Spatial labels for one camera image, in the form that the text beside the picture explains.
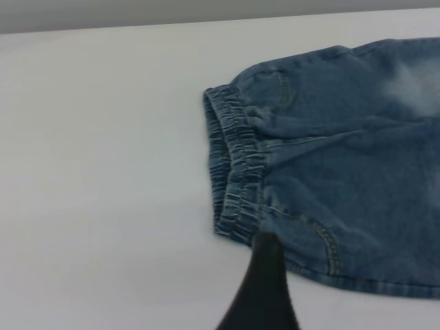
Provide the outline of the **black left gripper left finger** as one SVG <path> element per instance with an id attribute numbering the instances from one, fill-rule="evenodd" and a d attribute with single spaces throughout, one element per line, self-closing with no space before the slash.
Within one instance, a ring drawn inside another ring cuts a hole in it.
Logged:
<path id="1" fill-rule="evenodd" d="M 265 247 L 263 234 L 252 242 L 252 257 L 240 288 L 217 329 L 260 329 L 263 316 Z"/>

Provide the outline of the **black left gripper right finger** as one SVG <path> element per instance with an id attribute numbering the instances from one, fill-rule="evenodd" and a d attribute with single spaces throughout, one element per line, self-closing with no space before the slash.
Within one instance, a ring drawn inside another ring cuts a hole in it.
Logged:
<path id="1" fill-rule="evenodd" d="M 299 329 L 289 295 L 283 246 L 275 234 L 268 234 L 269 252 L 274 259 L 274 284 L 271 294 L 271 319 L 274 329 Z"/>

